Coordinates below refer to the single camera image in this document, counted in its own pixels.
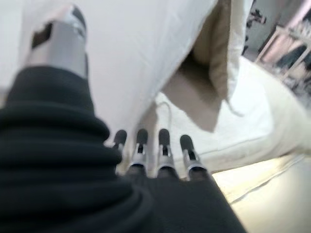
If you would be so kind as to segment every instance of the black cloth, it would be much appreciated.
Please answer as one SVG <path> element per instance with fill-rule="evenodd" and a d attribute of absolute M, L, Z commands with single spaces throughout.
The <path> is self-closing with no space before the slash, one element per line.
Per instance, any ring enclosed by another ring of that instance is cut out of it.
<path fill-rule="evenodd" d="M 298 60 L 298 58 L 303 54 L 306 50 L 306 46 L 298 46 L 297 48 L 293 49 L 289 53 L 282 56 L 276 63 L 277 67 L 280 68 L 290 68 L 293 64 Z M 305 63 L 306 69 L 311 70 L 311 53 L 309 53 L 304 59 L 303 62 Z"/>
<path fill-rule="evenodd" d="M 117 176 L 108 137 L 87 80 L 21 71 L 0 110 L 0 232 L 245 232 L 212 178 Z"/>

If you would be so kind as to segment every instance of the white wall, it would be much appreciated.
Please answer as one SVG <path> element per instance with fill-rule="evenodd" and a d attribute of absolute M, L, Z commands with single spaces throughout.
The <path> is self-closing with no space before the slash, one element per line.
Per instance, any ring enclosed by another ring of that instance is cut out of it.
<path fill-rule="evenodd" d="M 0 91 L 7 89 L 18 65 L 23 0 L 0 0 Z"/>
<path fill-rule="evenodd" d="M 311 158 L 232 205 L 249 233 L 311 232 Z"/>

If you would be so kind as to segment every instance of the black fingertip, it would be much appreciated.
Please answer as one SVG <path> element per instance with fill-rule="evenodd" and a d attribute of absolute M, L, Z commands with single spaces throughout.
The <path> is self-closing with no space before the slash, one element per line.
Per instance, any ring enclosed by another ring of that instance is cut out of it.
<path fill-rule="evenodd" d="M 181 150 L 194 150 L 192 139 L 188 135 L 182 135 L 180 137 Z"/>
<path fill-rule="evenodd" d="M 123 144 L 125 145 L 127 133 L 125 130 L 119 130 L 116 133 L 115 139 L 113 140 L 116 145 Z"/>
<path fill-rule="evenodd" d="M 148 142 L 148 132 L 145 129 L 140 129 L 137 133 L 137 141 L 139 144 L 147 144 Z"/>
<path fill-rule="evenodd" d="M 74 5 L 72 14 L 80 20 L 80 22 L 83 24 L 84 28 L 86 29 L 86 21 L 83 17 L 82 12 L 80 11 L 80 9 L 76 5 Z"/>
<path fill-rule="evenodd" d="M 159 132 L 159 144 L 168 146 L 170 144 L 170 133 L 167 129 L 161 129 Z"/>

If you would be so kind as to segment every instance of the silver metal part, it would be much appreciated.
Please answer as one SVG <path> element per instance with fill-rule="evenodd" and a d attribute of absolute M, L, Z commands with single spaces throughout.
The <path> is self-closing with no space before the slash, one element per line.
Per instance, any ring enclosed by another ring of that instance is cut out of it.
<path fill-rule="evenodd" d="M 207 171 L 207 168 L 201 163 L 198 154 L 194 150 L 192 152 L 195 156 L 195 159 L 190 159 L 188 150 L 183 150 L 184 164 L 187 170 L 187 174 L 189 174 L 189 171 L 194 167 L 200 167 Z"/>
<path fill-rule="evenodd" d="M 163 145 L 159 146 L 157 173 L 161 168 L 167 166 L 175 169 L 171 147 L 169 145 L 167 145 L 166 147 L 168 154 L 163 155 Z"/>
<path fill-rule="evenodd" d="M 86 27 L 77 11 L 72 4 L 64 6 L 34 33 L 24 67 L 55 67 L 87 78 Z"/>
<path fill-rule="evenodd" d="M 146 153 L 147 145 L 146 144 L 142 145 L 142 153 L 138 152 L 139 145 L 140 144 L 137 143 L 135 146 L 135 151 L 132 156 L 129 167 L 132 165 L 143 165 L 145 169 L 147 169 L 147 153 Z"/>

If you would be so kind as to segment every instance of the black sleeve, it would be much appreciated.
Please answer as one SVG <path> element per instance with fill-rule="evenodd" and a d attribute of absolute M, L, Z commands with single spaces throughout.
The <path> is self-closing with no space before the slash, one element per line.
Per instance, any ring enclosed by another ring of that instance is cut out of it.
<path fill-rule="evenodd" d="M 0 111 L 0 232 L 158 232 L 148 192 L 116 176 L 87 80 L 21 71 Z"/>

